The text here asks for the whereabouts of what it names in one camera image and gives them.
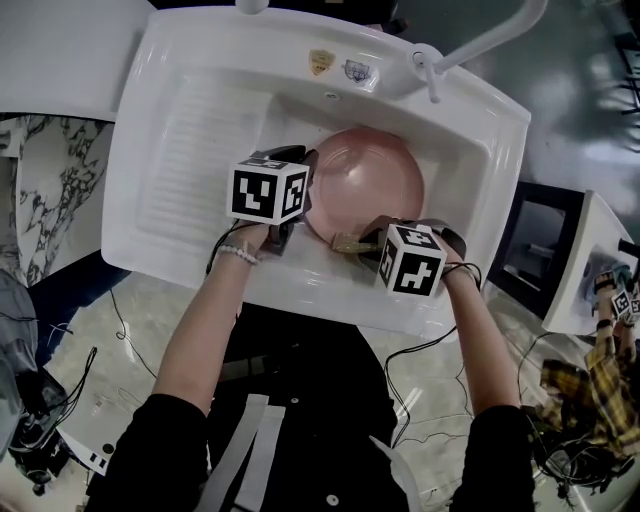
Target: plate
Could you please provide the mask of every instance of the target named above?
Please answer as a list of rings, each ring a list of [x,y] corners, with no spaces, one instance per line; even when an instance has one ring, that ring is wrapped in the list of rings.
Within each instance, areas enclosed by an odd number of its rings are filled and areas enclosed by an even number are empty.
[[[418,219],[424,184],[402,140],[372,128],[332,135],[320,154],[307,221],[328,244],[336,233],[360,235],[379,215]]]

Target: gold shield sticker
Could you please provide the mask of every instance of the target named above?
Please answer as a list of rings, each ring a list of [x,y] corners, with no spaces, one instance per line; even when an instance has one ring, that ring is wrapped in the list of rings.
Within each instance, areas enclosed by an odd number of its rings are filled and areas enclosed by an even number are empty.
[[[311,50],[309,52],[309,67],[315,76],[324,73],[335,60],[336,56],[327,50]]]

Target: white cube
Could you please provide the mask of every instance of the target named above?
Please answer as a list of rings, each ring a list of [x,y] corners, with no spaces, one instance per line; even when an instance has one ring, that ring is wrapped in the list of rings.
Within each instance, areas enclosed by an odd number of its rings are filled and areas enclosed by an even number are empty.
[[[428,226],[390,224],[376,283],[391,295],[432,297],[446,261],[447,253]]]
[[[279,225],[304,211],[309,167],[248,158],[231,166],[227,216]]]

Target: white faucet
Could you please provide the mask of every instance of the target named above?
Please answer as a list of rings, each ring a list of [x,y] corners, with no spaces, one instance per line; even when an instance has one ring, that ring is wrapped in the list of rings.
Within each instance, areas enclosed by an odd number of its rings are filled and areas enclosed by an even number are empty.
[[[474,40],[452,51],[446,57],[433,46],[418,43],[381,72],[380,89],[394,99],[404,98],[427,87],[431,103],[438,103],[438,89],[448,69],[521,36],[542,17],[549,0],[525,0],[520,10]],[[258,14],[269,6],[269,0],[236,0],[236,7],[245,14]]]

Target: sink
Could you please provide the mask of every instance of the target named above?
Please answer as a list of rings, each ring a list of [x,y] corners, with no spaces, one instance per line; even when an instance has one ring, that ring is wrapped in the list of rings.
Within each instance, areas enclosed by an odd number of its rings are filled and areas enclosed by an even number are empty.
[[[426,91],[385,97],[385,71],[410,43],[308,13],[233,7],[159,11],[118,112],[103,210],[102,252],[114,265],[198,287],[224,215],[229,165],[256,149],[314,147],[369,126],[401,138],[420,168],[423,217],[443,219],[486,275],[511,206],[529,113],[453,68],[441,102]],[[323,73],[310,55],[334,56]],[[351,63],[363,72],[349,76]],[[437,336],[452,326],[444,287],[433,298],[388,296],[357,259],[296,226],[282,257],[251,275],[248,302],[357,325]]]

